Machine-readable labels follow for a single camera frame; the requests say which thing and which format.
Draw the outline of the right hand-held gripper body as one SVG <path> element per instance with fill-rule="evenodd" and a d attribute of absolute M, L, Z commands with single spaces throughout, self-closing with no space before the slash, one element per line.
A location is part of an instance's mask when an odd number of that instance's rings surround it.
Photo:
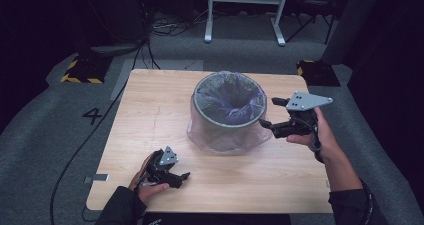
<path fill-rule="evenodd" d="M 333 99 L 309 93 L 296 91 L 289 102 L 283 106 L 289 113 L 289 120 L 273 124 L 271 130 L 275 138 L 285 138 L 289 135 L 308 135 L 317 127 L 316 107 L 331 104 Z"/>

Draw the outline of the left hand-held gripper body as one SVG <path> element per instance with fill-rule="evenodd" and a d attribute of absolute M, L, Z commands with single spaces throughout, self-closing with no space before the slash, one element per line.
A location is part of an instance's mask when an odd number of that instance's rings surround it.
<path fill-rule="evenodd" d="M 155 151 L 145 167 L 144 181 L 149 185 L 161 184 L 167 181 L 179 181 L 178 175 L 169 172 L 177 162 L 178 158 L 169 146 Z"/>

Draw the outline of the person's left hand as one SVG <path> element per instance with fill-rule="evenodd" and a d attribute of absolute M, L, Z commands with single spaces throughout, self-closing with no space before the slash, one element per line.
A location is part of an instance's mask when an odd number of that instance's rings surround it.
<path fill-rule="evenodd" d="M 140 170 L 134 175 L 133 179 L 131 180 L 128 188 L 132 191 L 136 191 L 139 199 L 147 204 L 148 201 L 154 196 L 159 193 L 162 193 L 166 191 L 169 188 L 168 183 L 162 183 L 157 185 L 143 185 L 139 179 L 142 177 L 145 171 L 145 167 L 147 166 L 148 162 L 150 161 L 152 157 L 152 154 L 150 154 L 142 163 Z"/>

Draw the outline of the person's right hand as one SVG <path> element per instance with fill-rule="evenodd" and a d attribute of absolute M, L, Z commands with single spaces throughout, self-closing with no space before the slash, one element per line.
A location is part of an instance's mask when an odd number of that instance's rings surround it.
<path fill-rule="evenodd" d="M 340 147 L 337 143 L 337 140 L 334 136 L 332 129 L 330 128 L 327 120 L 325 119 L 323 112 L 319 107 L 314 109 L 317 115 L 317 136 L 318 140 L 321 143 L 321 149 L 319 150 L 319 156 L 323 162 L 329 161 L 331 158 L 334 158 L 339 152 Z M 313 148 L 313 142 L 316 140 L 313 134 L 309 135 L 289 135 L 286 138 L 286 141 L 289 143 L 295 143 L 300 145 L 305 145 L 308 148 Z"/>

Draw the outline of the black yellow striped base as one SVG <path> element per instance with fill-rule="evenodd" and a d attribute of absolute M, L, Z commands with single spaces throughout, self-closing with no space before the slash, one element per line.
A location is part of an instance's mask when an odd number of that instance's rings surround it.
<path fill-rule="evenodd" d="M 103 84 L 111 65 L 111 57 L 76 56 L 61 78 L 62 82 Z"/>
<path fill-rule="evenodd" d="M 296 64 L 297 73 L 308 86 L 339 87 L 340 82 L 331 65 L 321 60 L 300 60 Z"/>

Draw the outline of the grey pillar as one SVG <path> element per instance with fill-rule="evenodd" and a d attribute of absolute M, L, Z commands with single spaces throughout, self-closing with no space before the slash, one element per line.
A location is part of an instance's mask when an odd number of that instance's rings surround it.
<path fill-rule="evenodd" d="M 349 0 L 322 54 L 325 64 L 339 65 L 348 55 L 377 0 Z"/>

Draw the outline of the black tripod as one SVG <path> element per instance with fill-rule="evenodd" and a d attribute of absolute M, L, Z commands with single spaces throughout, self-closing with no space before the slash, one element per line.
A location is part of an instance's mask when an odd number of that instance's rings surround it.
<path fill-rule="evenodd" d="M 294 0 L 291 13 L 295 15 L 300 27 L 289 36 L 287 42 L 298 35 L 308 24 L 314 22 L 318 16 L 321 16 L 328 26 L 324 40 L 324 44 L 327 44 L 336 18 L 336 8 L 335 0 Z M 301 14 L 309 16 L 304 23 L 300 21 Z"/>

